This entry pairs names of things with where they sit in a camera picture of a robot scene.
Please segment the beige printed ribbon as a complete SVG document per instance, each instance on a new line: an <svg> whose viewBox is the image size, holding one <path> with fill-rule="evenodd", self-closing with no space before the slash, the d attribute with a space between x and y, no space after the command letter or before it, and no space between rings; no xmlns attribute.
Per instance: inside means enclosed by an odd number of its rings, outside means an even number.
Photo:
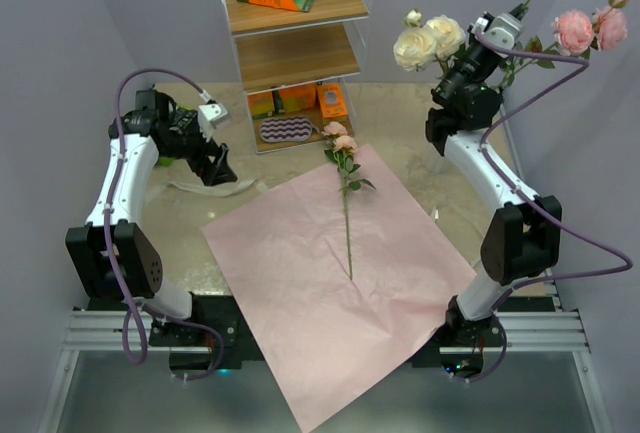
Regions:
<svg viewBox="0 0 640 433"><path fill-rule="evenodd" d="M203 186L192 183L185 183L179 181L167 181L160 183L152 188L150 188L145 194L144 204L148 205L153 200L157 199L167 188L172 187L178 190L198 194L201 196L208 196L214 198L225 198L231 197L235 195L239 195L248 191L251 188L254 188L259 193L265 193L269 190L268 186L262 181L258 179L248 179L241 181L239 183L234 183L231 186Z"/></svg>

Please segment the white rose stem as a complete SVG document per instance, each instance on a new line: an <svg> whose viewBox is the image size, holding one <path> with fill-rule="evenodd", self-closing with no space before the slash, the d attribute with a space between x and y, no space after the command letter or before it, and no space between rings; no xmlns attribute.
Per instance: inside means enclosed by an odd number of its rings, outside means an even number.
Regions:
<svg viewBox="0 0 640 433"><path fill-rule="evenodd" d="M465 49L463 28L446 15L425 20L418 9L411 9L403 24L405 29L392 48L396 64L406 71L421 71L430 64L437 64L440 78L443 78L452 68L456 54Z"/></svg>

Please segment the small peach rose stem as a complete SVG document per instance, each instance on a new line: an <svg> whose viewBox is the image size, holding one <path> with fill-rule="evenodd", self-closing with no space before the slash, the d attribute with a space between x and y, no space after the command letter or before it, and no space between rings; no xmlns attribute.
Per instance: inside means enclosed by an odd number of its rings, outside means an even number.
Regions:
<svg viewBox="0 0 640 433"><path fill-rule="evenodd" d="M353 260L351 249L351 228L349 212L349 194L361 190L364 186L376 189L374 184L366 178L358 176L361 165L355 160L358 145L348 134L344 125L332 121L324 126L322 135L325 138L324 150L327 159L336 166L340 178L339 191L342 199L342 209L345 222L345 236L347 249L348 277L353 279Z"/></svg>

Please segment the pink wrapping paper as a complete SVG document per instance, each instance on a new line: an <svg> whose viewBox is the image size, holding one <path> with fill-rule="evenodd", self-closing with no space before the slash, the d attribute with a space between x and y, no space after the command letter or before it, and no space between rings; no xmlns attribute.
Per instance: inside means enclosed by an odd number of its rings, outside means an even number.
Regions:
<svg viewBox="0 0 640 433"><path fill-rule="evenodd" d="M370 146L342 196L320 166L215 219L204 236L299 426L310 432L444 323L475 271Z"/></svg>

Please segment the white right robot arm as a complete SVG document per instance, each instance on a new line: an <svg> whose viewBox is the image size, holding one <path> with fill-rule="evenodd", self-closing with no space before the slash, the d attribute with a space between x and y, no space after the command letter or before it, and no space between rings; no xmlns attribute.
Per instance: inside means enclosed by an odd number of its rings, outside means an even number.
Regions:
<svg viewBox="0 0 640 433"><path fill-rule="evenodd" d="M480 247L481 270L450 300L440 330L459 346L480 335L506 292L538 277L559 257L555 223L562 216L561 204L524 184L483 137L502 103L501 95L485 83L500 61L471 38L433 89L435 105L425 126L428 142L458 167L493 214Z"/></svg>

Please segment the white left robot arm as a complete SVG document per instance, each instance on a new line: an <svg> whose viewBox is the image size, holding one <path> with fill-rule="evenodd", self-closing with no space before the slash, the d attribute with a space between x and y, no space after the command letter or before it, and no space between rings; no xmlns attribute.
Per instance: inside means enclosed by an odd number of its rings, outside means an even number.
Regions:
<svg viewBox="0 0 640 433"><path fill-rule="evenodd" d="M137 92L134 109L109 127L109 165L96 205L65 238L89 297L123 301L126 286L135 303L174 317L171 331L185 345L205 338L207 321L193 312L192 294L165 278L161 257L142 231L146 187L160 158L185 161L206 186L235 182L229 148L214 140L228 117L212 99L186 109L155 89Z"/></svg>

